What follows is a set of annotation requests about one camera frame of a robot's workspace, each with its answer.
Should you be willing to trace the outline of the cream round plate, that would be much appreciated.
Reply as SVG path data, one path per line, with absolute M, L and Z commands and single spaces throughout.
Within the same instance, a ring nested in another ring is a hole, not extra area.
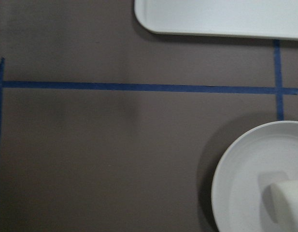
M 298 180 L 298 121 L 255 127 L 236 139 L 221 157 L 211 202 L 221 232 L 279 232 L 270 186 Z

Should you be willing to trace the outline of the white bear tray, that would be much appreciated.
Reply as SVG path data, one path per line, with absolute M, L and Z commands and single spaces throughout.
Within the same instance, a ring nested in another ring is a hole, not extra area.
M 156 34 L 298 40 L 298 0 L 136 0 Z

